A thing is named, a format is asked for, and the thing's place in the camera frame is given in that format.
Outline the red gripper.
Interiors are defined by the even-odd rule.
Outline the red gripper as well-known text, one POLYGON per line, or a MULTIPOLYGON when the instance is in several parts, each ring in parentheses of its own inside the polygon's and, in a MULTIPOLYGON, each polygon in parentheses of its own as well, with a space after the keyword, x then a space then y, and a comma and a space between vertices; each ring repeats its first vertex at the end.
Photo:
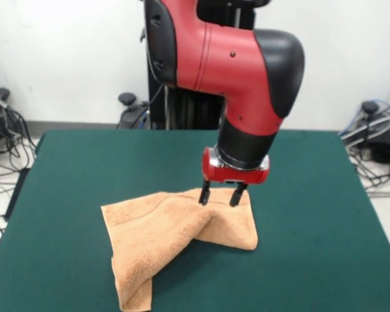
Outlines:
POLYGON ((204 178, 200 198, 198 200, 201 205, 208 204, 211 193, 211 182, 240 182, 237 183, 237 188, 234 190, 229 202, 231 207, 236 207, 240 203, 243 192, 247 189, 247 185, 264 183, 270 172, 269 156, 266 156, 259 167, 254 170, 239 170, 232 168, 221 161, 214 148, 204 149, 201 163, 201 170, 204 178))

